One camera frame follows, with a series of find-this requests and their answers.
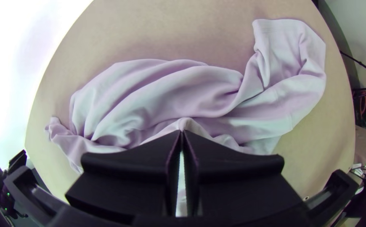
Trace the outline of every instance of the fabric fold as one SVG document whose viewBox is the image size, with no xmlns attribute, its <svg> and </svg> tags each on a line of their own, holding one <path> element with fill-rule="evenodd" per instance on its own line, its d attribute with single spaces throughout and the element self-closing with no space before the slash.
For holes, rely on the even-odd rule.
<svg viewBox="0 0 366 227">
<path fill-rule="evenodd" d="M 297 20 L 255 20 L 255 54 L 245 73 L 191 60 L 112 65 L 75 92 L 69 126 L 45 130 L 82 173 L 85 152 L 114 153 L 175 130 L 238 152 L 271 154 L 323 95 L 322 39 Z"/>
</svg>

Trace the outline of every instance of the wrinkled fabric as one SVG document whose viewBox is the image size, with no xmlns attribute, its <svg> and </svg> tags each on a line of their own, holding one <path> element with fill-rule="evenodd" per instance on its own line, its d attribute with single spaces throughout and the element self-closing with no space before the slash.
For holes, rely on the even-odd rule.
<svg viewBox="0 0 366 227">
<path fill-rule="evenodd" d="M 116 63 L 72 95 L 68 128 L 51 118 L 50 140 L 79 173 L 85 152 L 120 152 L 185 129 L 271 154 L 322 97 L 326 46 L 301 21 L 252 25 L 255 54 L 244 74 L 191 60 Z"/>
</svg>

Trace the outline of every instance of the beige table surface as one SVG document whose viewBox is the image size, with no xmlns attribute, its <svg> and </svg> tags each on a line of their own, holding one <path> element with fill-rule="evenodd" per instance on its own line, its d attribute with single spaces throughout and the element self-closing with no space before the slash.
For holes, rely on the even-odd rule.
<svg viewBox="0 0 366 227">
<path fill-rule="evenodd" d="M 62 151 L 48 141 L 51 116 L 69 123 L 69 99 L 115 62 L 191 59 L 244 72 L 254 53 L 252 22 L 296 18 L 326 43 L 326 91 L 312 112 L 275 151 L 282 172 L 304 197 L 320 191 L 336 169 L 353 163 L 355 129 L 349 83 L 334 39 L 310 0 L 95 0 L 62 40 L 41 81 L 25 147 L 53 195 L 77 179 Z"/>
</svg>

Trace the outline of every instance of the black robotic mount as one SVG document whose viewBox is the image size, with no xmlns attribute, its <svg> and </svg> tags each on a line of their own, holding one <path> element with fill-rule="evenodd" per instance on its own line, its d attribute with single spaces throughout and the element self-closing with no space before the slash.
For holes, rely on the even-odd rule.
<svg viewBox="0 0 366 227">
<path fill-rule="evenodd" d="M 180 152 L 187 217 L 175 217 Z M 341 170 L 305 202 L 281 175 L 279 155 L 243 154 L 189 131 L 175 131 L 125 152 L 86 153 L 69 204 L 37 184 L 23 166 L 5 185 L 36 222 L 48 227 L 324 226 L 357 190 Z"/>
</svg>

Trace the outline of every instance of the cable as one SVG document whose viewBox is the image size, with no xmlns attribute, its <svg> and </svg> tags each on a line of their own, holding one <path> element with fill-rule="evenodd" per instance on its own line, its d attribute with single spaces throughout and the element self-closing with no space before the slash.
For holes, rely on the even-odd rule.
<svg viewBox="0 0 366 227">
<path fill-rule="evenodd" d="M 362 62 L 358 61 L 357 59 L 353 58 L 352 56 L 344 53 L 343 51 L 340 51 L 340 53 L 350 59 L 352 59 L 353 61 L 357 62 L 360 66 L 364 67 L 366 69 L 366 65 L 364 65 Z"/>
</svg>

